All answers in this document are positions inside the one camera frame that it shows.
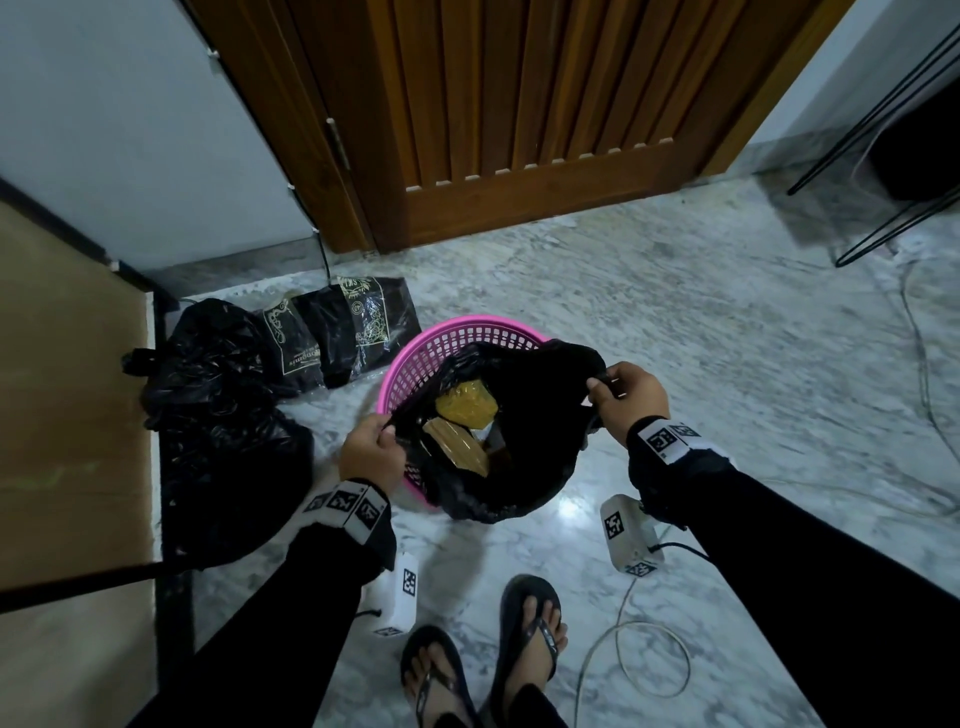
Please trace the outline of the person's right hand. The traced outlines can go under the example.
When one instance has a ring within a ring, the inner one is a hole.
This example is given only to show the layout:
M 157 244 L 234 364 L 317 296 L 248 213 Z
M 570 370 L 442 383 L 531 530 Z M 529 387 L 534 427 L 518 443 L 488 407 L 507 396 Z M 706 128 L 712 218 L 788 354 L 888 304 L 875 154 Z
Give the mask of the person's right hand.
M 628 434 L 636 423 L 650 418 L 670 419 L 666 389 L 651 372 L 621 361 L 606 370 L 606 377 L 620 379 L 621 400 L 618 411 L 598 413 L 604 428 L 621 446 L 627 447 Z

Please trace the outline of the person's left hand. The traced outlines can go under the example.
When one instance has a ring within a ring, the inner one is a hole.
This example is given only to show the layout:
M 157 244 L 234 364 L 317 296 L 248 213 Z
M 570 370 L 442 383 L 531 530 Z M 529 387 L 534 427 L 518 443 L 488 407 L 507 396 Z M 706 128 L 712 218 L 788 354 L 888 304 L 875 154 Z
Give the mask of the person's left hand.
M 339 479 L 371 483 L 390 499 L 402 485 L 405 468 L 403 471 L 377 471 L 373 467 L 369 458 L 373 443 L 368 425 L 369 416 L 363 418 L 348 433 L 342 444 L 338 463 Z

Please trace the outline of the black plastic bin liner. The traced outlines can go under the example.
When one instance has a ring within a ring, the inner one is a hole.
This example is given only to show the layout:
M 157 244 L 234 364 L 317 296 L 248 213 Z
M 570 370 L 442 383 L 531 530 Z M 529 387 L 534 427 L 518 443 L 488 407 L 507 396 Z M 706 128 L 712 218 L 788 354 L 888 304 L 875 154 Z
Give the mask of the black plastic bin liner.
M 407 475 L 414 476 L 427 504 L 454 520 L 491 525 L 528 515 L 572 477 L 599 425 L 594 407 L 583 404 L 587 380 L 606 369 L 596 349 L 559 339 L 531 349 L 468 343 L 390 414 L 407 454 Z M 473 381 L 498 406 L 493 422 L 504 444 L 505 453 L 493 456 L 486 476 L 456 466 L 426 432 L 440 415 L 438 398 Z

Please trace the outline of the person's left forearm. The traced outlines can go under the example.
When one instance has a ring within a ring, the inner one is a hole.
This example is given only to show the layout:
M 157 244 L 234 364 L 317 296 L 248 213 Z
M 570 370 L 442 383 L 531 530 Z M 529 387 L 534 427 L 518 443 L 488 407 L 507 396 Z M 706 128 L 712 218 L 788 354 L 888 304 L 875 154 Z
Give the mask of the person's left forearm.
M 361 600 L 392 569 L 391 511 L 312 524 L 127 728 L 312 728 Z

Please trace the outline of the person's right forearm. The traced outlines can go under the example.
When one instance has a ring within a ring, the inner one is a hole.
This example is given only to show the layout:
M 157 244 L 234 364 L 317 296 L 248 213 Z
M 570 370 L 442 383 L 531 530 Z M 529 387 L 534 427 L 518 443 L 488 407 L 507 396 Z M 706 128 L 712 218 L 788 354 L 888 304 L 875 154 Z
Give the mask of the person's right forearm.
M 960 728 L 960 598 L 709 451 L 630 482 L 702 547 L 826 728 Z

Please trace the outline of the tan cardboard piece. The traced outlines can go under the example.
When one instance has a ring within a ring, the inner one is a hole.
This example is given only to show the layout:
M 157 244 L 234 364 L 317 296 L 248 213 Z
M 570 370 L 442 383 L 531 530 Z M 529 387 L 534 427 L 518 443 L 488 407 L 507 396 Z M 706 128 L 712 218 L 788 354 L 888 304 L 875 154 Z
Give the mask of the tan cardboard piece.
M 455 468 L 483 479 L 490 475 L 489 455 L 472 431 L 441 417 L 427 420 L 422 431 L 432 438 Z

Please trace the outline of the white marker wristband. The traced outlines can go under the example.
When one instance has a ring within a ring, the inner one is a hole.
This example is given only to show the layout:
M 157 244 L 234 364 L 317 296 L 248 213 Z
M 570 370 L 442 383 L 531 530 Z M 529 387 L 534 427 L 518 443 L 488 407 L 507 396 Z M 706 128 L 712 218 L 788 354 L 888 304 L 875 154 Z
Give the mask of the white marker wristband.
M 360 546 L 393 537 L 390 501 L 377 485 L 367 481 L 343 480 L 326 491 L 312 491 L 296 516 L 304 525 L 342 530 Z
M 679 420 L 658 418 L 642 426 L 637 436 L 668 466 L 694 452 L 710 452 L 725 459 L 731 466 L 737 466 L 736 460 L 725 449 Z

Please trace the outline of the yellow crumpled wrapper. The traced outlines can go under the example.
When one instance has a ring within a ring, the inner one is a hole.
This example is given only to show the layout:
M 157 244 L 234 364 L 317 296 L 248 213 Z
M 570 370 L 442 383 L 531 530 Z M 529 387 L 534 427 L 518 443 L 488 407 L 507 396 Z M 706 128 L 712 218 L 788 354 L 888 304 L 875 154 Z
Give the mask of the yellow crumpled wrapper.
M 481 379 L 463 381 L 435 400 L 438 416 L 468 430 L 482 431 L 496 418 L 498 403 Z

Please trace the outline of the black gold-printed shopping bag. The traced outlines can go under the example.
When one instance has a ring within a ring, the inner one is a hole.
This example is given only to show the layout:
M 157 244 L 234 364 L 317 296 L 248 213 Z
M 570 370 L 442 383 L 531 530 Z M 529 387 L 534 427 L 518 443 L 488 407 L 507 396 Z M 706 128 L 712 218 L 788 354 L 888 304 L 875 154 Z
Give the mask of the black gold-printed shopping bag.
M 256 311 L 270 371 L 270 386 L 278 397 L 292 399 L 324 386 L 321 349 L 291 298 Z
M 389 366 L 422 333 L 403 277 L 343 277 L 293 297 L 317 340 L 323 385 L 334 390 Z

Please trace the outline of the large black garbage bag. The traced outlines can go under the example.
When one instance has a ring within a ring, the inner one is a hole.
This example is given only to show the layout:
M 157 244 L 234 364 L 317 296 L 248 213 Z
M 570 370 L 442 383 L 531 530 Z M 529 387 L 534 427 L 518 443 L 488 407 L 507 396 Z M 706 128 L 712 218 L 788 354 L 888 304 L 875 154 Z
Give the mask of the large black garbage bag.
M 314 436 L 279 408 L 282 379 L 255 315 L 206 298 L 122 371 L 145 379 L 144 426 L 159 435 L 163 565 L 219 567 L 272 540 L 314 478 Z

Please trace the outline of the person's right foot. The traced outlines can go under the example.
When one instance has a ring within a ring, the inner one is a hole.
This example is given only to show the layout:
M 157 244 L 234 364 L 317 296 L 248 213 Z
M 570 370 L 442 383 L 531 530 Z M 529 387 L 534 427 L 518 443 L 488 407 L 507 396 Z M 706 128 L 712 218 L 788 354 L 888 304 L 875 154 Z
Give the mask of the person's right foot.
M 502 711 L 510 728 L 559 720 L 546 699 L 545 689 L 555 673 L 556 662 L 569 643 L 569 626 L 551 600 L 529 595 L 522 604 L 520 650 L 507 671 Z

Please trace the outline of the brown wooden door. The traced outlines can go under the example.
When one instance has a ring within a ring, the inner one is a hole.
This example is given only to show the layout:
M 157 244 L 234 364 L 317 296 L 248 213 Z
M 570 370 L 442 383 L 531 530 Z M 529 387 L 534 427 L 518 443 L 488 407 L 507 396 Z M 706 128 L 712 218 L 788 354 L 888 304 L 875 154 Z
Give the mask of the brown wooden door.
M 673 191 L 830 0 L 287 0 L 387 253 Z

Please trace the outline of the tan wooden board table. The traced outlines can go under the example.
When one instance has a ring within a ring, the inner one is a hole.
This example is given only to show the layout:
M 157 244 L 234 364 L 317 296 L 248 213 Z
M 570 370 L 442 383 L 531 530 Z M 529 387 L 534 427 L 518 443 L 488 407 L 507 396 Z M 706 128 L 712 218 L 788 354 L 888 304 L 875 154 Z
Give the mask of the tan wooden board table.
M 0 179 L 0 728 L 123 728 L 157 687 L 150 580 L 3 597 L 160 558 L 159 440 L 121 358 L 150 283 Z

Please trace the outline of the black metal hairpin legs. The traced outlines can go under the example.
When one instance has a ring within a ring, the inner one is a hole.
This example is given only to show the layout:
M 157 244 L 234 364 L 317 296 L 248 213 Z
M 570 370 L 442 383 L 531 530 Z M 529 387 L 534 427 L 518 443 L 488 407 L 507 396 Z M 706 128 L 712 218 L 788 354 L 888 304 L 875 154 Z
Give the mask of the black metal hairpin legs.
M 904 202 L 886 221 L 834 262 L 845 268 L 913 228 L 960 204 L 960 22 L 849 128 L 788 189 L 807 188 L 867 140 L 851 171 L 863 163 L 888 197 Z

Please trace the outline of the brown wooden door frame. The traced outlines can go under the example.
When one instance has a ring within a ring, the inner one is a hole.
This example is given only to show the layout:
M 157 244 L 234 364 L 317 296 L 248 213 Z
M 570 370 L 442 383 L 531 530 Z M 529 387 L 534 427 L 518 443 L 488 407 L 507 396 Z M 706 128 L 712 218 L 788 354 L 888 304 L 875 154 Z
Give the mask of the brown wooden door frame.
M 336 254 L 374 252 L 374 235 L 287 0 L 179 2 L 325 245 Z

